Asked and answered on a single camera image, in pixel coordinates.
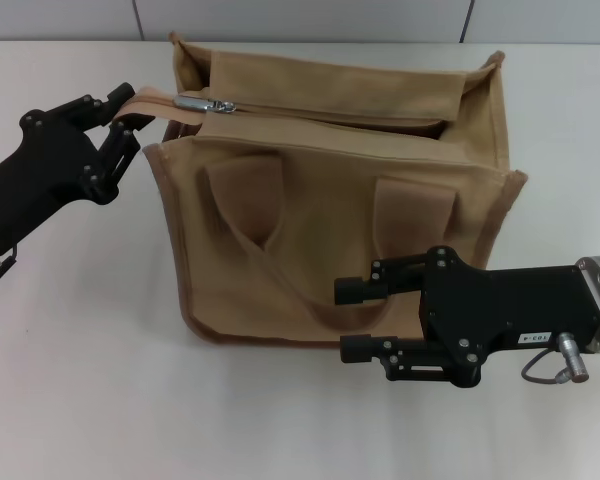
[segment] zipper pull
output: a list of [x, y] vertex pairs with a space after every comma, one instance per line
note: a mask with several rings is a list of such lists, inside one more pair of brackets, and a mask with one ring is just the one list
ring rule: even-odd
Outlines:
[[173, 104], [178, 108], [195, 112], [233, 113], [236, 111], [236, 104], [232, 102], [205, 100], [204, 98], [187, 97], [186, 95], [176, 95], [173, 98]]

